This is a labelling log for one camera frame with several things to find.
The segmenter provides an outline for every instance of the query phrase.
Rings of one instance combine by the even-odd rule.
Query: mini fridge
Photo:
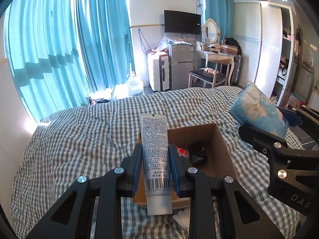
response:
[[[170,89],[188,88],[189,71],[193,70],[194,46],[170,44],[168,55],[170,60]]]

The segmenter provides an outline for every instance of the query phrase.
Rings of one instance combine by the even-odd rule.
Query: white tissue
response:
[[[185,230],[189,231],[190,207],[179,210],[173,219]]]

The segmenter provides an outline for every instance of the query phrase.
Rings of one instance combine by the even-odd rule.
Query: trash bag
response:
[[[134,72],[128,74],[126,77],[129,79],[126,81],[128,93],[130,97],[143,96],[144,84],[139,76],[136,76]]]
[[[126,83],[117,84],[113,87],[112,94],[111,94],[111,101],[116,101],[124,98],[128,98],[129,91]]]

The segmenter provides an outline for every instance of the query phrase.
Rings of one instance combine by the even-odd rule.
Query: television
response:
[[[201,15],[164,10],[165,32],[201,35]]]

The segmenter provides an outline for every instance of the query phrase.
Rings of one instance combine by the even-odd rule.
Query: barcode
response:
[[[154,178],[147,180],[147,189],[168,188],[172,189],[172,181],[168,178]]]

